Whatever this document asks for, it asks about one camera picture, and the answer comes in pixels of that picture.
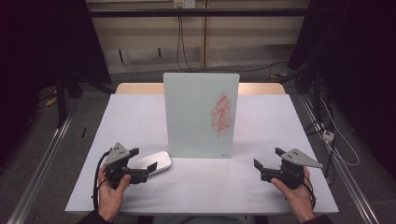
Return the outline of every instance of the hand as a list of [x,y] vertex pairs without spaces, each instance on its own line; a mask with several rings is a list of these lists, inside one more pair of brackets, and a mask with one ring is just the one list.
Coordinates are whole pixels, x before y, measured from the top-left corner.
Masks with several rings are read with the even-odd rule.
[[[304,174],[309,179],[309,171],[306,167],[304,167]],[[271,179],[271,183],[285,195],[291,212],[297,217],[300,223],[304,223],[315,217],[312,211],[311,194],[303,185],[297,189],[289,189],[282,181],[276,178]]]
[[[105,177],[105,166],[102,166],[99,170],[98,181],[102,183],[106,180]],[[116,216],[119,214],[123,193],[128,188],[131,180],[130,175],[125,175],[119,184],[117,189],[113,189],[110,182],[105,181],[99,188],[99,215],[108,222],[113,222]]]

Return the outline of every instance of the finger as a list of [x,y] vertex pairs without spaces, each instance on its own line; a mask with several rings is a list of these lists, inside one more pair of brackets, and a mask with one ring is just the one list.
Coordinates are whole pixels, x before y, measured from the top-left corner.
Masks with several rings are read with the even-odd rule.
[[105,166],[102,166],[99,169],[99,172],[98,172],[98,181],[99,181],[99,183],[102,183],[106,179],[106,177],[105,177],[105,169],[106,169]]
[[309,173],[308,168],[306,168],[306,166],[304,166],[304,175],[305,175],[306,178],[308,178],[308,179],[309,179],[309,176],[311,175],[311,174]]
[[289,188],[279,179],[272,178],[271,183],[279,189],[285,196],[289,194]]
[[123,176],[120,181],[119,187],[116,189],[116,192],[122,195],[123,192],[128,188],[130,181],[131,181],[130,175]]

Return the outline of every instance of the red marker drawing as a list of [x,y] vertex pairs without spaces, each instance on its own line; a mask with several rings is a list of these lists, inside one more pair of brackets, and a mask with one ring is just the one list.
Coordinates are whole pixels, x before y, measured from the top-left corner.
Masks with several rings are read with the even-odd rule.
[[230,118],[230,101],[227,96],[223,93],[216,107],[212,111],[212,128],[220,137],[220,134],[226,134],[231,127],[231,118]]

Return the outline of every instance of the black cable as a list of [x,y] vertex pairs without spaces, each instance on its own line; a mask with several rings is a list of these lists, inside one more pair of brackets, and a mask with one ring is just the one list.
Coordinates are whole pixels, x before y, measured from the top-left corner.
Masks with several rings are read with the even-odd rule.
[[[294,5],[295,5],[295,0],[293,0],[293,6],[292,6],[292,9],[294,9]],[[294,17],[291,17],[291,19],[293,20],[294,33],[295,33],[295,34],[296,34],[296,36],[298,37],[298,34],[297,34],[297,29],[296,29],[296,24],[295,24],[295,21],[294,21]]]
[[[331,116],[332,119],[334,119],[334,112],[332,111],[332,98],[331,98],[331,95],[330,95],[330,92],[329,92],[329,91],[327,91],[325,100],[327,101],[326,106],[327,106],[328,109],[329,109],[330,116]],[[332,137],[332,148],[334,148],[334,147],[335,147],[335,132],[334,132],[334,125],[332,125],[332,133],[334,133],[334,136]],[[332,167],[332,179],[330,179],[331,183],[329,184],[329,187],[334,183],[335,177],[336,177],[335,166],[334,166],[334,163],[332,162],[332,155],[333,155],[333,153],[334,153],[334,152],[331,150],[331,152],[330,152],[330,154],[329,154],[329,164],[328,164],[328,168],[327,168],[327,169],[329,169],[329,166]],[[326,175],[325,175],[325,177],[328,177],[328,172],[329,172],[329,171],[326,170]]]
[[96,173],[95,173],[95,179],[93,180],[93,195],[92,195],[92,199],[93,199],[93,208],[95,210],[98,210],[99,208],[99,202],[98,202],[98,191],[99,191],[99,187],[107,180],[105,179],[105,181],[102,181],[102,183],[100,183],[99,187],[97,187],[97,179],[98,179],[98,174],[99,174],[99,169],[100,169],[100,165],[102,164],[103,159],[108,156],[108,154],[110,153],[111,149],[108,152],[105,152],[103,154],[103,156],[100,158],[98,165],[96,166]]
[[[177,41],[177,66],[178,68],[183,71],[183,72],[187,72],[187,73],[196,73],[196,72],[204,72],[204,71],[226,71],[226,72],[254,72],[254,71],[260,71],[266,68],[270,69],[270,75],[269,77],[264,81],[267,82],[270,78],[271,78],[271,67],[280,63],[288,63],[288,62],[275,62],[275,63],[271,63],[270,65],[266,65],[264,67],[260,67],[260,68],[253,68],[253,69],[246,69],[246,70],[237,70],[237,69],[216,69],[216,68],[206,68],[206,69],[198,69],[198,70],[192,70],[189,66],[189,62],[187,60],[187,56],[186,56],[186,50],[185,50],[185,45],[184,45],[184,34],[183,34],[183,20],[181,17],[178,17],[178,41]],[[181,40],[181,47],[183,48],[183,55],[184,55],[184,60],[186,62],[186,65],[188,67],[189,70],[185,70],[183,68],[181,68],[180,66],[180,62],[178,60],[178,53],[179,53],[179,49],[180,49],[180,40]]]
[[[189,70],[184,70],[183,68],[181,68],[180,62],[178,61],[178,51],[180,49],[180,39],[181,39],[182,48],[183,48],[184,60],[186,62],[187,67],[189,68]],[[183,20],[181,19],[181,17],[178,17],[177,66],[183,72],[192,72],[192,70],[189,66],[189,63],[187,61],[186,50],[184,48]]]
[[306,190],[308,190],[308,193],[311,195],[311,204],[312,204],[312,210],[314,210],[314,208],[315,208],[315,205],[316,205],[316,203],[317,203],[317,198],[315,197],[315,194],[314,194],[314,186],[312,186],[312,183],[311,183],[311,181],[309,180],[309,178],[308,177],[306,177],[305,175],[304,175],[304,178],[306,178],[306,180],[308,180],[308,183],[309,183],[309,185],[310,185],[310,187],[308,187],[306,184],[305,184],[305,182],[304,181],[302,181],[298,176],[297,176],[297,174],[295,174],[294,172],[292,172],[291,170],[289,170],[289,169],[285,169],[288,173],[290,173],[290,174],[292,174],[305,188],[306,188]]
[[324,177],[328,178],[329,169],[330,169],[330,167],[332,167],[332,178],[329,178],[330,179],[329,187],[331,187],[332,184],[335,181],[335,167],[334,167],[334,163],[332,162],[332,155],[333,155],[333,152],[331,151],[330,155],[329,155],[328,163],[327,163],[327,166],[326,166],[326,171],[325,171],[325,174],[324,174]]
[[328,126],[326,126],[326,127],[324,127],[324,128],[320,128],[320,129],[317,130],[317,131],[314,131],[314,132],[312,132],[312,133],[305,133],[305,134],[306,134],[306,135],[310,135],[310,134],[314,134],[314,133],[321,133],[321,132],[324,132],[324,131],[330,129],[331,127],[332,127],[332,124],[329,124]]
[[312,127],[312,125],[316,125],[317,122],[313,121],[312,123],[310,123],[308,126],[304,127],[304,131],[308,130],[310,127]]

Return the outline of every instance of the table surface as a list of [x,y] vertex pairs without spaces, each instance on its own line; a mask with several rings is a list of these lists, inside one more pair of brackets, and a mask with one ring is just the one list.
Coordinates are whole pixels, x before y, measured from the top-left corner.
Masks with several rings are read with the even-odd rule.
[[[151,87],[159,94],[146,94]],[[91,179],[101,155],[121,142],[139,146],[140,154],[130,164],[147,155],[166,150],[166,118],[162,83],[121,84],[111,96],[92,148],[65,209],[67,212],[92,210]],[[231,159],[172,158],[172,166],[151,176],[148,183],[125,191],[122,212],[136,215],[274,215],[289,213],[283,194],[260,180],[253,166],[257,159],[265,167],[279,169],[275,147],[286,151],[299,148],[313,159],[315,154],[304,134],[293,104],[278,84],[240,84],[233,157]],[[309,168],[317,196],[316,213],[338,212],[319,169]]]

